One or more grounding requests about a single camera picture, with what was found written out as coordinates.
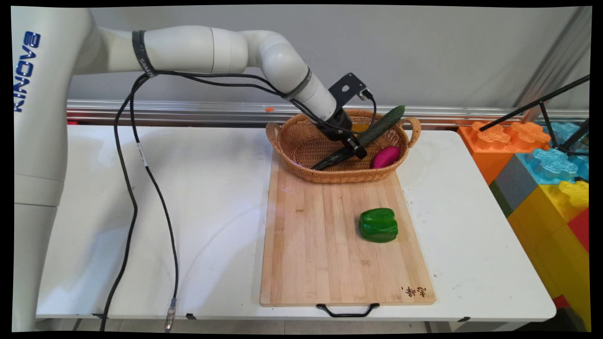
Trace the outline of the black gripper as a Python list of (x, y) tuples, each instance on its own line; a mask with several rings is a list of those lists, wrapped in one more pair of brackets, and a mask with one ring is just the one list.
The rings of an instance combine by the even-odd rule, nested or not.
[(352, 120), (344, 109), (337, 110), (331, 118), (321, 124), (321, 133), (330, 141), (341, 141), (344, 146), (333, 152), (330, 157), (334, 160), (347, 160), (353, 155), (362, 160), (367, 151), (351, 131)]

